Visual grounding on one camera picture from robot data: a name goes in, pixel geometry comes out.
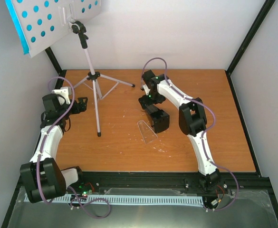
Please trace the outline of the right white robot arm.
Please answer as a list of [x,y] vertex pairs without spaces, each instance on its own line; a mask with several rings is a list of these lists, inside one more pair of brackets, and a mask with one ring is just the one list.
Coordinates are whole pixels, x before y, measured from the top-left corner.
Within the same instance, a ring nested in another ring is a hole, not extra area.
[[202,191],[210,191],[220,180],[219,169],[208,145],[206,135],[207,117],[200,98],[192,98],[176,88],[172,81],[164,74],[156,76],[152,70],[142,75],[144,84],[141,89],[145,92],[138,99],[141,108],[146,112],[151,127],[155,133],[168,129],[170,116],[156,107],[165,100],[169,100],[179,111],[179,128],[185,134],[194,149],[198,163],[199,185]]

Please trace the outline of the black aluminium frame post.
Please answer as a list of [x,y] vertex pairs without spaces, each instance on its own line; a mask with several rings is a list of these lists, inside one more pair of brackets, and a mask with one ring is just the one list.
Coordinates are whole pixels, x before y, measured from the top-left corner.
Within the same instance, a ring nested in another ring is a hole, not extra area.
[[66,70],[63,70],[57,60],[57,58],[55,57],[55,54],[53,53],[51,47],[48,47],[45,49],[45,52],[52,64],[52,66],[54,67],[55,71],[57,72],[58,76],[62,76],[65,77],[66,75]]

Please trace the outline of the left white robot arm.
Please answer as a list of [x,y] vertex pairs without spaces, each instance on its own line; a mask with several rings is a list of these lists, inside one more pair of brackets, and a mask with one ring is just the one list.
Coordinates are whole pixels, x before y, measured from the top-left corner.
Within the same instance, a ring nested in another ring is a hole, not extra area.
[[33,157],[21,165],[20,176],[31,203],[49,201],[64,196],[67,187],[81,191],[86,180],[78,166],[61,170],[56,163],[60,140],[67,130],[70,115],[86,111],[87,97],[77,101],[69,99],[67,93],[57,90],[43,96],[45,111],[41,115],[40,139]]

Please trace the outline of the black metronome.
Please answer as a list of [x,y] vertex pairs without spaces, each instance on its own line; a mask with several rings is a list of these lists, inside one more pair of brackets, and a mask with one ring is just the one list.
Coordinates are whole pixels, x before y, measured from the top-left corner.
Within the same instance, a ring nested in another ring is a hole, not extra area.
[[162,109],[154,105],[145,108],[151,128],[155,133],[164,132],[169,128],[170,116]]

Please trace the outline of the white tripod music stand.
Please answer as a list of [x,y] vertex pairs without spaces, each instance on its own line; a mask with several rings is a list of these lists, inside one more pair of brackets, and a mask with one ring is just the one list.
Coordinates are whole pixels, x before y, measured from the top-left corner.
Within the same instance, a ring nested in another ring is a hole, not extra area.
[[91,80],[94,99],[103,99],[98,78],[134,87],[134,84],[109,77],[95,71],[88,52],[85,23],[101,12],[100,0],[7,0],[6,6],[19,36],[23,53],[34,57],[73,33],[78,35],[86,55],[89,72],[84,78]]

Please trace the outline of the clear plastic metronome cover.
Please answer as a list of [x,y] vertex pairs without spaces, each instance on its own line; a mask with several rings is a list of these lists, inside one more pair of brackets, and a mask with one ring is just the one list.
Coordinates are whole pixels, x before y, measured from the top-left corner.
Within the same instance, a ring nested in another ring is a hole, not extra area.
[[152,128],[144,121],[140,120],[137,122],[140,134],[145,144],[149,144],[158,139],[156,133],[152,130]]

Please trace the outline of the black right frame post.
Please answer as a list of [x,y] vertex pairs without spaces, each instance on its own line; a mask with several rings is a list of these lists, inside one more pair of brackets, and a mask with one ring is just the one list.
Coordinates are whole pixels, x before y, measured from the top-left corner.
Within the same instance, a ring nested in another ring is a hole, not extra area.
[[258,29],[262,25],[264,19],[270,12],[272,6],[274,5],[275,0],[265,0],[262,7],[260,8],[257,16],[255,17],[252,25],[250,26],[245,38],[243,39],[241,45],[239,46],[235,56],[233,57],[231,63],[229,64],[227,70],[225,70],[227,76],[231,76],[233,71],[235,70],[237,64],[240,62],[243,57],[246,49],[249,47],[251,41],[255,37]]

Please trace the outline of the black front frame rail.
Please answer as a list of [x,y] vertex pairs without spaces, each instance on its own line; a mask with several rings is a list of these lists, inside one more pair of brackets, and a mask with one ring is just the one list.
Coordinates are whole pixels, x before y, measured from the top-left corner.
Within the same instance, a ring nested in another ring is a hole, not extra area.
[[104,194],[111,188],[122,189],[172,189],[186,194],[214,196],[215,190],[224,193],[236,190],[236,182],[227,172],[220,174],[219,183],[202,190],[196,172],[89,172],[85,171],[79,184],[73,184],[77,192],[94,187],[95,192]]

